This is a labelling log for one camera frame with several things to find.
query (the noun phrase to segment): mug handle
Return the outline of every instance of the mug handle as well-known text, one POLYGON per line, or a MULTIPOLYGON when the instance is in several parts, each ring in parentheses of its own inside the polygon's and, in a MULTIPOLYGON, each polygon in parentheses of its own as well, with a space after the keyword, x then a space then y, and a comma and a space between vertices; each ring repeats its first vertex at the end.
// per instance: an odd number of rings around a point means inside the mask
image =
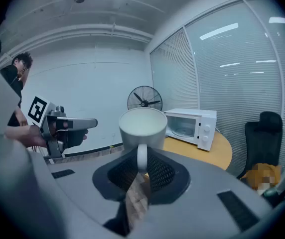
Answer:
POLYGON ((139 173, 147 173, 147 144, 141 143, 137 149, 137 167, 139 173))

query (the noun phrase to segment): floor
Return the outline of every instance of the floor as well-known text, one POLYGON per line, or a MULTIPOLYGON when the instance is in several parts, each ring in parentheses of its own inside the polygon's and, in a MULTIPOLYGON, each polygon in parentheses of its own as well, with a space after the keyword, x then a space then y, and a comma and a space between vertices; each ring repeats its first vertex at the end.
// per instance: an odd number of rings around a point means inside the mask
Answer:
MULTIPOLYGON (((95 159, 100 156, 112 155, 113 153, 122 150, 124 150, 123 146, 118 146, 115 148, 79 155, 79 156, 57 158, 53 159, 53 161, 55 164, 83 161, 88 159, 92 159, 93 162, 95 162, 95 159)), ((149 188, 148 178, 138 174, 126 194, 127 216, 131 230, 135 227, 135 223, 144 217, 148 209, 147 197, 149 195, 150 195, 150 188, 149 188)))

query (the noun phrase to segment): man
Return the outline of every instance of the man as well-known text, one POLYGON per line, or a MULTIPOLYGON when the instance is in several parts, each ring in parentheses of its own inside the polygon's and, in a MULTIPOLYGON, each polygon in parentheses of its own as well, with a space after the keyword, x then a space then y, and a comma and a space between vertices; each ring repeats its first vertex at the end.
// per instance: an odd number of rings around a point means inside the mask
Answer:
POLYGON ((25 86, 29 70, 32 66, 33 59, 29 52, 18 54, 13 58, 12 64, 0 70, 7 83, 20 97, 19 103, 12 114, 8 126, 25 126, 27 119, 21 111, 22 94, 21 91, 25 86))

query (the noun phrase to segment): ceiling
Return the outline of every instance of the ceiling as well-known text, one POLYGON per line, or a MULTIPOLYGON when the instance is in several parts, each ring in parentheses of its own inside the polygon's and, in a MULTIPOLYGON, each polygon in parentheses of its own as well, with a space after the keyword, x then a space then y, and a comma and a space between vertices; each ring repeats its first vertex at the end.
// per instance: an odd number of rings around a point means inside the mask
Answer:
MULTIPOLYGON (((62 27, 124 26, 150 41, 157 28, 190 0, 14 0, 0 27, 2 54, 32 37, 62 27)), ((114 31, 105 27, 103 32, 114 31)))

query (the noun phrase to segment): ceiling light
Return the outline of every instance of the ceiling light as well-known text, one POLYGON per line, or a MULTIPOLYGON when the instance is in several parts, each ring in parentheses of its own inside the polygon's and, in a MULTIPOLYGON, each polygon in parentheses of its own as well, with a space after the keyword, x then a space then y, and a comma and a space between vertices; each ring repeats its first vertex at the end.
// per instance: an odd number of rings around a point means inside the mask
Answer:
POLYGON ((256 61, 256 63, 268 63, 268 62, 276 62, 276 60, 261 60, 261 61, 256 61))
POLYGON ((207 38, 209 38, 209 37, 211 37, 211 36, 214 36, 214 35, 216 35, 216 34, 220 34, 220 33, 223 33, 223 32, 225 32, 225 31, 229 31, 229 30, 232 30, 232 29, 235 29, 235 28, 238 28, 238 27, 239 27, 238 23, 234 23, 234 24, 231 24, 231 25, 227 25, 227 26, 218 28, 218 29, 216 29, 216 30, 213 30, 213 31, 211 31, 211 32, 209 32, 209 33, 206 33, 206 34, 202 35, 202 36, 200 37, 200 39, 201 39, 201 40, 204 40, 204 39, 207 39, 207 38))
POLYGON ((285 24, 285 18, 282 17, 271 17, 269 23, 283 23, 285 24))
POLYGON ((234 65, 239 65, 240 63, 233 63, 233 64, 227 64, 227 65, 222 65, 220 67, 225 67, 225 66, 234 66, 234 65))

